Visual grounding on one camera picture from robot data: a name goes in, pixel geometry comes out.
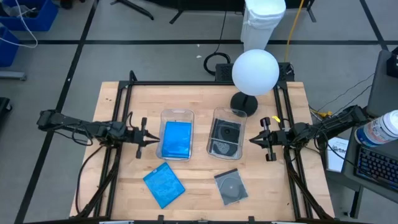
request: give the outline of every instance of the keyboard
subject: keyboard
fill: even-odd
[[[360,147],[356,165],[361,169],[354,169],[354,175],[379,185],[390,185],[392,189],[398,192],[398,159],[386,156],[382,152],[374,152],[365,147]]]

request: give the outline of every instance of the blue plastic bag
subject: blue plastic bag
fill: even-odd
[[[184,186],[166,162],[146,175],[144,182],[162,209],[185,191]]]
[[[166,122],[162,157],[189,158],[192,123]]]

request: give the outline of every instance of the wooden tabletop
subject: wooden tabletop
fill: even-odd
[[[117,86],[117,82],[102,84],[94,121],[111,120]],[[288,83],[288,87],[295,122],[311,123],[303,83]],[[247,221],[248,216],[254,216],[257,221],[295,220],[282,148],[274,147],[277,161],[266,162],[267,150],[248,141],[262,130],[259,122],[261,118],[277,115],[273,91],[257,96],[259,106],[246,122],[243,156],[240,160],[223,161],[209,156],[206,151],[214,109],[219,106],[228,108],[231,97],[238,91],[235,86],[134,86],[132,88],[129,106],[129,110],[134,112],[132,124],[140,126],[141,118],[148,117],[147,129],[156,136],[159,136],[160,113],[164,109],[183,108],[195,113],[193,152],[188,162],[169,162],[186,191],[166,208],[160,209],[142,179],[164,162],[155,155],[157,145],[147,146],[143,149],[142,158],[136,159],[137,145],[123,144],[112,219],[157,220],[158,215],[164,215],[165,220]],[[282,107],[285,108],[283,96],[281,99]],[[271,123],[271,130],[278,130],[276,121],[272,120]],[[97,142],[94,146],[87,147],[85,159],[97,147]],[[84,207],[97,190],[104,152],[103,149],[95,155],[82,173],[80,208]],[[325,211],[334,217],[319,154],[309,149],[303,149],[301,153],[309,191]],[[225,207],[214,176],[235,168],[238,168],[249,197]],[[301,214],[304,215],[300,193],[298,197]],[[101,214],[104,214],[105,207],[106,203],[103,203]],[[71,215],[75,214],[73,205]]]

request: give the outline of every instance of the blue bin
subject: blue bin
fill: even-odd
[[[13,7],[17,3],[15,0],[3,0],[3,3]],[[24,21],[31,31],[49,31],[52,22],[58,13],[58,8],[51,0],[18,0],[19,5],[25,5],[29,9],[36,7],[40,10],[35,18],[26,18]],[[9,30],[26,30],[19,17],[0,17],[0,23]]]
[[[17,37],[10,33],[5,27],[0,27],[0,37],[12,43],[19,43]],[[0,40],[0,67],[11,66],[17,50],[17,45],[9,44],[3,40]]]

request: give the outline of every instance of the white paper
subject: white paper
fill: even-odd
[[[333,148],[333,150],[339,154],[341,157],[346,157],[346,151],[348,147],[348,140],[341,139],[341,138],[332,138],[329,140],[329,145]],[[334,171],[334,172],[341,172],[343,168],[344,160],[338,157],[331,149],[328,147],[327,151],[327,170]]]

